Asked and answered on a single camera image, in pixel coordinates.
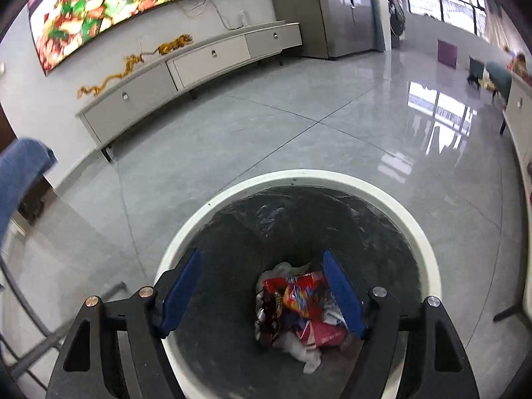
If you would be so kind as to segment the red snack bag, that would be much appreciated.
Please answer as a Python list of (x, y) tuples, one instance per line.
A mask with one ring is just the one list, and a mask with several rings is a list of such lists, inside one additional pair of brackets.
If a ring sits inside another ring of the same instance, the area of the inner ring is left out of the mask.
[(322, 271), (292, 277), (273, 277), (262, 282), (263, 290), (273, 299), (274, 314), (278, 317), (285, 309), (304, 319), (322, 316), (322, 294), (327, 280)]

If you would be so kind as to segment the black trash bag liner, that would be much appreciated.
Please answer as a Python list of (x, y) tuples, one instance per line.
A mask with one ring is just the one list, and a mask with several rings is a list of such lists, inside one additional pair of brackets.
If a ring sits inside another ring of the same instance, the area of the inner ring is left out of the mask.
[(352, 373), (360, 349), (354, 341), (328, 350), (305, 374), (294, 357), (254, 339), (259, 276), (281, 262), (316, 270), (331, 251), (359, 296), (383, 286), (406, 314), (421, 299), (418, 265), (401, 231), (342, 192), (271, 188), (217, 212), (191, 245), (201, 252), (202, 274), (173, 337), (217, 398), (337, 398)]

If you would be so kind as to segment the trash pile in bin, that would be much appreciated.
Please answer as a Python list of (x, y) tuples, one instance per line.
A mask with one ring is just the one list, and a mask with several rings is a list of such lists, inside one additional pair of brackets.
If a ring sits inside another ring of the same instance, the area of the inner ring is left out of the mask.
[(277, 348), (314, 373), (322, 348), (342, 344), (348, 334), (343, 314), (323, 272), (308, 264), (281, 262), (256, 283), (254, 338), (263, 348)]

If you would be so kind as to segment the white round trash bin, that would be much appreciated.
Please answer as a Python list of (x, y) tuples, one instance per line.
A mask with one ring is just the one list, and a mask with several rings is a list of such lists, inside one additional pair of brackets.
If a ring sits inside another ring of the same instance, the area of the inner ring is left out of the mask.
[[(214, 214), (230, 203), (240, 201), (269, 188), (326, 188), (358, 197), (383, 212), (413, 250), (418, 264), (421, 296), (441, 296), (441, 280), (433, 249), (413, 216), (393, 197), (379, 188), (348, 175), (316, 170), (291, 169), (251, 178), (237, 184), (202, 206), (180, 228), (162, 257), (156, 277), (175, 267), (185, 256), (186, 246)], [(322, 272), (313, 272), (308, 266), (292, 268), (286, 262), (267, 271), (258, 279), (259, 293), (270, 295), (285, 312), (318, 310), (318, 288), (327, 280)]]

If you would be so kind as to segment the blue fluffy rug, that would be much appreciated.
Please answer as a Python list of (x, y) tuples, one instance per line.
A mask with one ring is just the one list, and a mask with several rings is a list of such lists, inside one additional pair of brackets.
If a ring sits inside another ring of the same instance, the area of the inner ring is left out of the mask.
[(0, 239), (4, 240), (14, 212), (33, 184), (51, 169), (57, 159), (43, 142), (33, 138), (14, 140), (0, 160)]

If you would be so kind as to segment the white TV cabinet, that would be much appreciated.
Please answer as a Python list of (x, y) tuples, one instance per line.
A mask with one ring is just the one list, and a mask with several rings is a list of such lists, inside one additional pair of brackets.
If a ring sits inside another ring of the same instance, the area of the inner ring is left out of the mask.
[(106, 147), (140, 120), (175, 98), (287, 49), (302, 45), (298, 23), (244, 27), (187, 45), (152, 61), (110, 87), (77, 117), (107, 156)]

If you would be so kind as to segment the white long counter table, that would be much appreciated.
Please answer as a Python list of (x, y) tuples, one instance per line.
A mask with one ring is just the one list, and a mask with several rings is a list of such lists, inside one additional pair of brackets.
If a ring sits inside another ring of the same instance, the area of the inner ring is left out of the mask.
[(507, 129), (517, 154), (518, 167), (523, 182), (524, 198), (527, 210), (527, 268), (522, 298), (518, 304), (496, 314), (495, 323), (523, 313), (531, 320), (531, 85), (514, 72), (506, 109), (502, 112), (503, 125), (499, 133)]

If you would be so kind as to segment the teal sofa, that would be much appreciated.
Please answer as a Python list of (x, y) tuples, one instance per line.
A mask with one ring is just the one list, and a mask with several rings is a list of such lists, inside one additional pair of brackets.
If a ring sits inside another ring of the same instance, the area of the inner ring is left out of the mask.
[(488, 61), (485, 68), (488, 72), (490, 82), (493, 84), (492, 97), (499, 94), (503, 101), (507, 103), (512, 83), (510, 71), (506, 66), (495, 61)]

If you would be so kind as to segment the purple cube stool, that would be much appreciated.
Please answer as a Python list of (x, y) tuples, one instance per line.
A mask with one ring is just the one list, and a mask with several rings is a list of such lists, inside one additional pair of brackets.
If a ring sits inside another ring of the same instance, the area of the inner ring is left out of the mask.
[(456, 68), (458, 49), (455, 45), (442, 40), (437, 41), (437, 61), (447, 67)]

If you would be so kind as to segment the golden dragon ornament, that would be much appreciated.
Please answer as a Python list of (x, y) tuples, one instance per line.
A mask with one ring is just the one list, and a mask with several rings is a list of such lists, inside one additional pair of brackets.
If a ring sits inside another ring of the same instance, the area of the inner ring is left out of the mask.
[(150, 57), (154, 55), (165, 56), (171, 52), (177, 51), (181, 48), (191, 45), (194, 42), (194, 39), (189, 34), (181, 34), (179, 37), (174, 39), (171, 42), (161, 43), (154, 51), (152, 52), (141, 52), (139, 54), (130, 54), (124, 56), (124, 70), (119, 73), (115, 73), (107, 76), (100, 85), (83, 85), (81, 86), (76, 94), (76, 98), (80, 99), (84, 95), (99, 96), (106, 88), (107, 85), (112, 80), (122, 80), (127, 76), (133, 74), (133, 71), (137, 66), (145, 62), (145, 57)]

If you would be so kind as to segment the grey refrigerator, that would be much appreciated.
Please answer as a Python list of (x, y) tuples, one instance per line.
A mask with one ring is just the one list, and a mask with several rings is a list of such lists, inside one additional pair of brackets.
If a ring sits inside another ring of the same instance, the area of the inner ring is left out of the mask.
[(271, 0), (275, 15), (298, 23), (301, 55), (336, 60), (370, 51), (385, 51), (379, 0)]

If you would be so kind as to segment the grey metal chair frame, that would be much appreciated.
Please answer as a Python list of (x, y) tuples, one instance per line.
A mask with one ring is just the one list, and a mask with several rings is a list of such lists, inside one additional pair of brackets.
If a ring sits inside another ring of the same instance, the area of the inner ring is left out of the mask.
[[(71, 320), (87, 297), (101, 296), (120, 283), (131, 287), (136, 273), (135, 264), (126, 260), (81, 262), (53, 258), (29, 247), (8, 258), (6, 266), (49, 333)], [(45, 339), (10, 286), (1, 292), (1, 333), (11, 347), (2, 349), (9, 363)]]

